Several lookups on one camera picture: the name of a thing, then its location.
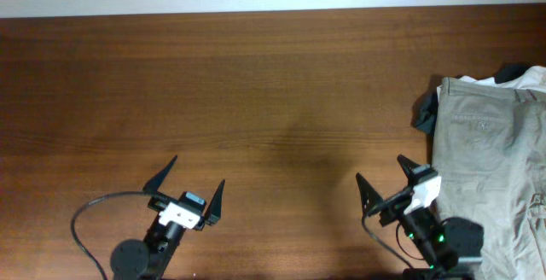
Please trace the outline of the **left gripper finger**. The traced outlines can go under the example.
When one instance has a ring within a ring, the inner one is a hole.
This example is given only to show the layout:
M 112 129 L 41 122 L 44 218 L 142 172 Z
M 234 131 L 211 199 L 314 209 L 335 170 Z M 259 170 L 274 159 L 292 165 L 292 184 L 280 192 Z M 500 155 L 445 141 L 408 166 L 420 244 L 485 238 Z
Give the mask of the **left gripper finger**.
M 171 169 L 174 167 L 176 161 L 177 156 L 175 155 L 163 169 L 161 169 L 158 173 L 151 177 L 147 183 L 144 184 L 142 190 L 147 193 L 158 193 L 160 186 L 163 184 Z
M 222 217 L 224 186 L 225 180 L 222 180 L 210 201 L 210 204 L 204 215 L 206 225 L 215 225 Z

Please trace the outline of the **khaki shorts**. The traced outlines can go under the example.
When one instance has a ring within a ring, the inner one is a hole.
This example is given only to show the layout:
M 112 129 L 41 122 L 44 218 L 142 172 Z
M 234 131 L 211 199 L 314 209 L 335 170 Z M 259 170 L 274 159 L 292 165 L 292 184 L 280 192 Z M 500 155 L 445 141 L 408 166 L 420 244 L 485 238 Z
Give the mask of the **khaki shorts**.
M 545 277 L 545 95 L 445 78 L 433 136 L 443 218 L 484 227 L 480 279 Z

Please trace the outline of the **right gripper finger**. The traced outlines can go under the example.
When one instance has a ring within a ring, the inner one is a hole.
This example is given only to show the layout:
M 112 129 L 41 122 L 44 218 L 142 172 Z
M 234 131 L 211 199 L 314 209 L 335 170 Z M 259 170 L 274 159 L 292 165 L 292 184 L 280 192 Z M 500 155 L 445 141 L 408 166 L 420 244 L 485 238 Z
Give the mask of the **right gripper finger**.
M 356 174 L 357 187 L 361 197 L 363 216 L 372 216 L 380 212 L 383 199 L 361 173 Z
M 426 165 L 419 165 L 404 155 L 398 155 L 397 161 L 408 179 L 408 186 L 418 184 L 424 172 L 427 170 Z

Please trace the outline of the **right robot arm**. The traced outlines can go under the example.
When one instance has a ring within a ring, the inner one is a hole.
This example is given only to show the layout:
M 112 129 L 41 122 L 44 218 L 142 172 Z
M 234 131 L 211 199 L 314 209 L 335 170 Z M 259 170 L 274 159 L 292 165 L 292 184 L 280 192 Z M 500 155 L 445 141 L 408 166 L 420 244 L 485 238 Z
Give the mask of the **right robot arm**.
M 407 185 L 386 199 L 362 174 L 356 175 L 363 210 L 363 229 L 406 264 L 403 279 L 474 279 L 473 268 L 483 261 L 483 226 L 460 217 L 440 220 L 431 209 L 441 191 L 440 174 L 431 165 L 417 164 L 404 155 L 399 155 L 397 162 L 407 178 Z M 408 261 L 408 252 L 404 249 L 396 251 L 370 230 L 366 222 L 375 215 L 383 227 L 392 223 L 397 225 L 395 237 L 399 237 L 401 230 L 404 232 L 420 253 L 419 260 L 427 263 L 426 268 L 413 266 Z

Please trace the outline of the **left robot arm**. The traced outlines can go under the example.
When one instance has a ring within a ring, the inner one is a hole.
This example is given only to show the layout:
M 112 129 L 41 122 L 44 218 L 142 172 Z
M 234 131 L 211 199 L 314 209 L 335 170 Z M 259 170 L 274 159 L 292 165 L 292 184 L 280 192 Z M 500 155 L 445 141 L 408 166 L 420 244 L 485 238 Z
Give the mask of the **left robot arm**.
M 115 279 L 161 279 L 184 233 L 188 230 L 201 231 L 221 219 L 224 181 L 220 182 L 210 201 L 189 191 L 183 192 L 177 199 L 161 197 L 159 188 L 175 162 L 171 160 L 143 186 L 144 192 L 155 194 L 149 200 L 148 208 L 154 210 L 157 216 L 143 239 L 122 241 L 113 250 L 110 267 Z

